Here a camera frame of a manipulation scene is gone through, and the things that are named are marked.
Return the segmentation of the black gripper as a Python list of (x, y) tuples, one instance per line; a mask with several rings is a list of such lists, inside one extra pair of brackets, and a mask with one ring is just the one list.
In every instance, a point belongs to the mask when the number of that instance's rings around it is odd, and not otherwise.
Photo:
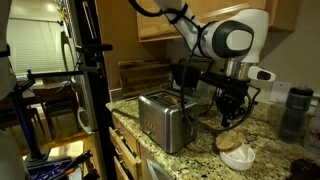
[(247, 112), (247, 108), (243, 106), (243, 97), (229, 94), (227, 91), (222, 89), (216, 90), (215, 103), (218, 111), (223, 117), (221, 125), (224, 128), (230, 126), (229, 120), (239, 118)]

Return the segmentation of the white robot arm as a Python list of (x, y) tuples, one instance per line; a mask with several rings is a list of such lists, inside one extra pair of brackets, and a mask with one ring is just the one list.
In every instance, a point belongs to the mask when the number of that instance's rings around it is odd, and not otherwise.
[(259, 9), (245, 9), (225, 20), (201, 23), (194, 18), (184, 0), (154, 0), (168, 21), (186, 40), (192, 53), (206, 58), (226, 60), (240, 68), (237, 75), (213, 74), (214, 85), (222, 90), (216, 100), (222, 114), (222, 125), (241, 121), (250, 115), (252, 107), (243, 110), (249, 80), (273, 81), (276, 75), (258, 66), (268, 32), (269, 14)]

